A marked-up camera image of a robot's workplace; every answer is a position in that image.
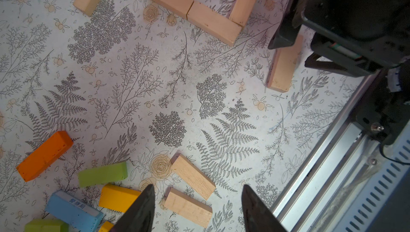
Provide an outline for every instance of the bolt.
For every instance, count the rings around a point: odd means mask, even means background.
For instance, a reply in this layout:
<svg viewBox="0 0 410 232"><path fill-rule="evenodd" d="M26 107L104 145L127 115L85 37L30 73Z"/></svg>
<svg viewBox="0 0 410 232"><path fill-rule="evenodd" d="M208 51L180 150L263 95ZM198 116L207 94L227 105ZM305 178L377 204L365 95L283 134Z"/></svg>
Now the bolt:
<svg viewBox="0 0 410 232"><path fill-rule="evenodd" d="M373 159L370 160L370 164L371 164L371 165L376 165L376 164L378 164L378 163L379 163L379 161L377 161L376 158L373 158Z"/></svg>

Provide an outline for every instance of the botanical print surface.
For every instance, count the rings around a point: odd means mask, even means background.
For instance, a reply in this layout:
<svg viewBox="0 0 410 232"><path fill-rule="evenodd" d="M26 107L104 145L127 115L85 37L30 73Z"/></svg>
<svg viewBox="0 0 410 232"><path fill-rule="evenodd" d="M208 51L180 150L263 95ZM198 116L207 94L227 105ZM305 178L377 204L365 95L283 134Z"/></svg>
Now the botanical print surface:
<svg viewBox="0 0 410 232"><path fill-rule="evenodd" d="M197 1L228 17L236 0ZM257 0L229 47L150 0L100 0L91 17L74 0L0 0L0 230L52 217L59 189L115 223L103 185L80 188L77 174L127 162L115 184L154 185L154 231L244 231L243 185L270 207L361 81L305 68L302 27L289 92L267 88L288 1ZM25 183L16 166L59 130L73 146ZM217 185L208 200L172 172L177 153ZM206 229L164 207L169 187L212 206Z"/></svg>

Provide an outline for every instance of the light green block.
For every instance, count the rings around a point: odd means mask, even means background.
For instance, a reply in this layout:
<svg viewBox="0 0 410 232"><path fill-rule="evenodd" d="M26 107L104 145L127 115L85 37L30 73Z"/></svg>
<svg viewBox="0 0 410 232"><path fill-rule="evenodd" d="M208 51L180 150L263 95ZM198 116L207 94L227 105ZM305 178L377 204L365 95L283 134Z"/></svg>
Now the light green block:
<svg viewBox="0 0 410 232"><path fill-rule="evenodd" d="M62 220L33 219L24 227L24 232L68 232L69 225Z"/></svg>
<svg viewBox="0 0 410 232"><path fill-rule="evenodd" d="M82 170L78 173L80 187L106 184L126 179L128 177L127 163L109 164L97 168Z"/></svg>

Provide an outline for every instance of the white label on blue block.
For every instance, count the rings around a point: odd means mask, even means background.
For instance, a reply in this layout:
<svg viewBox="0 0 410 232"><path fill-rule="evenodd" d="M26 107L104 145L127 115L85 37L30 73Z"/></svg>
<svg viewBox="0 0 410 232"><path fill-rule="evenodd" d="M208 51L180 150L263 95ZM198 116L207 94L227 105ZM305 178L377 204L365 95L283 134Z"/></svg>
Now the white label on blue block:
<svg viewBox="0 0 410 232"><path fill-rule="evenodd" d="M97 211L96 209L88 206L87 204L84 204L83 202L79 201L78 199L76 199L72 195L64 193L63 191L58 191L58 192L55 193L55 195L59 196L60 198L64 199L65 201L71 203L72 205L77 206L78 208L82 209L83 211L85 211L86 213L88 213L88 214L90 214L94 217L96 217L98 214L100 214L100 212Z"/></svg>

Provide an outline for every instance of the orange block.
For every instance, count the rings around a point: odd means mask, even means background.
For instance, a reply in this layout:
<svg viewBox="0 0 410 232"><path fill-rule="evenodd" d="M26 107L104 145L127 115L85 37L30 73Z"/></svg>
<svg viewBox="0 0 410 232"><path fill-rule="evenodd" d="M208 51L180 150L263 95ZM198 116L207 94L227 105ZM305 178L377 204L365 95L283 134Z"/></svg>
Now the orange block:
<svg viewBox="0 0 410 232"><path fill-rule="evenodd" d="M72 145L73 142L67 132L56 132L24 159L16 169L25 182L33 180L54 163L54 161L64 154Z"/></svg>

